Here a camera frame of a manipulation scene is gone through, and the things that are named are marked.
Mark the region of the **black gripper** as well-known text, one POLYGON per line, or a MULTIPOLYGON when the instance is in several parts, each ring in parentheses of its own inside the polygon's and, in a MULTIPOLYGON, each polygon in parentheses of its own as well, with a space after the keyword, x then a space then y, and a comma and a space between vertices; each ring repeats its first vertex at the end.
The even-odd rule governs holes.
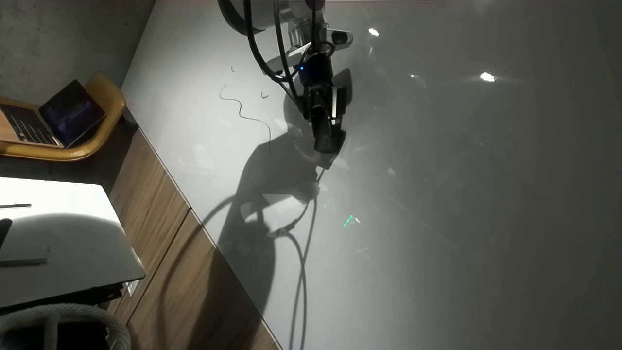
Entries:
POLYGON ((352 72, 332 72, 328 55, 311 55, 303 61, 303 113, 319 127, 321 123, 340 125, 352 102, 352 72))

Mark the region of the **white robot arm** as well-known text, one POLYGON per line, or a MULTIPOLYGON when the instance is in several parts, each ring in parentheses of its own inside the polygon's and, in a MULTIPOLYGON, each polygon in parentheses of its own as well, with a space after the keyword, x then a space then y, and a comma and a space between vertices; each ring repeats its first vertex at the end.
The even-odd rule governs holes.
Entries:
POLYGON ((348 88, 336 80, 332 55, 354 43, 324 20, 326 0, 218 0, 225 24, 247 39, 260 72, 276 82, 317 129, 336 131, 348 88))

